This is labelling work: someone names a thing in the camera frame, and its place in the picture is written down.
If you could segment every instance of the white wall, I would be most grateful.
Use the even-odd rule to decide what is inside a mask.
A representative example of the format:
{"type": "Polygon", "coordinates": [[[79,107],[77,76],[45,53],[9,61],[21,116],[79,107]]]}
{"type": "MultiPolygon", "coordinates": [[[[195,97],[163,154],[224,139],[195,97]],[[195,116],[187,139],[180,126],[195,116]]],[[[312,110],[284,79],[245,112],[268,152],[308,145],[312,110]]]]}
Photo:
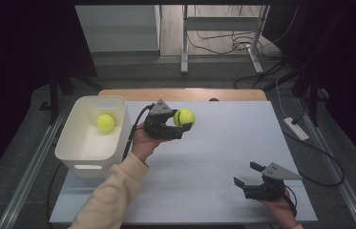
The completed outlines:
{"type": "Polygon", "coordinates": [[[159,50],[159,6],[75,6],[91,52],[159,50]]]}

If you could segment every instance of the human hand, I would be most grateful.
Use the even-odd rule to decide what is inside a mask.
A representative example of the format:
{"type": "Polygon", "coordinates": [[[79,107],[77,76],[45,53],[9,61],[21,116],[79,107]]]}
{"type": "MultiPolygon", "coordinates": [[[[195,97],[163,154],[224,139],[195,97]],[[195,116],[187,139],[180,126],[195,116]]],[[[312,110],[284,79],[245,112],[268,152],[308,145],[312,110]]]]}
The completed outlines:
{"type": "Polygon", "coordinates": [[[136,132],[133,138],[133,149],[132,153],[145,163],[145,160],[150,156],[154,149],[162,142],[170,141],[169,139],[155,139],[149,136],[144,129],[144,124],[141,123],[136,127],[136,132]]]}
{"type": "MultiPolygon", "coordinates": [[[[285,189],[285,195],[289,198],[287,189],[285,189]]],[[[290,205],[283,198],[274,201],[260,199],[258,201],[269,209],[270,214],[272,214],[282,229],[291,229],[299,225],[294,218],[290,205]]]]}

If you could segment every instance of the tennis ball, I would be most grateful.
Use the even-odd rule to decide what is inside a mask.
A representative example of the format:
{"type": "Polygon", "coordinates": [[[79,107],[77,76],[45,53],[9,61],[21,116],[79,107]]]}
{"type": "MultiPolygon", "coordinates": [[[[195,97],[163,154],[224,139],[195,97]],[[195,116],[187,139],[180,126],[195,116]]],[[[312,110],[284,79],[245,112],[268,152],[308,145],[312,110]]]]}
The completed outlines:
{"type": "Polygon", "coordinates": [[[193,123],[192,124],[193,127],[196,123],[196,117],[195,114],[189,109],[180,109],[175,113],[174,115],[175,126],[181,127],[182,125],[190,122],[193,123]]]}
{"type": "Polygon", "coordinates": [[[102,114],[97,119],[97,128],[104,133],[110,132],[115,127],[115,120],[109,114],[102,114]]]}

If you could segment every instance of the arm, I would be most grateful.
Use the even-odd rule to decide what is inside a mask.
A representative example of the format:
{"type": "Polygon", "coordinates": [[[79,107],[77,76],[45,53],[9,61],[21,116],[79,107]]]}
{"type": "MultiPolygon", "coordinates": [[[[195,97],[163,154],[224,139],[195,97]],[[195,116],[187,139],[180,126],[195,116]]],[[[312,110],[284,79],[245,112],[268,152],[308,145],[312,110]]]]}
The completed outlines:
{"type": "Polygon", "coordinates": [[[106,180],[94,190],[70,228],[119,228],[149,170],[145,160],[163,141],[149,137],[142,129],[137,130],[132,153],[120,164],[112,166],[106,180]]]}
{"type": "Polygon", "coordinates": [[[259,202],[269,209],[270,214],[272,214],[282,229],[303,229],[302,225],[294,218],[290,206],[283,198],[276,201],[259,200],[259,202]]]}

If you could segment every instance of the white plastic bin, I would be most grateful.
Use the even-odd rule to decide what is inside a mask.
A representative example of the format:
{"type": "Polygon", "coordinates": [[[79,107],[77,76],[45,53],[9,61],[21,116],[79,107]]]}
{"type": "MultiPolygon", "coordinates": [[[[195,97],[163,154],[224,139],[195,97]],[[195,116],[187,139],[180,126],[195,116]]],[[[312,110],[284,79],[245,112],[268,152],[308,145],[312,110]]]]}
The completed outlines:
{"type": "Polygon", "coordinates": [[[55,148],[55,156],[79,177],[104,177],[121,162],[132,125],[121,96],[84,96],[73,105],[55,148]],[[115,128],[101,132],[97,118],[111,115],[115,128]]]}

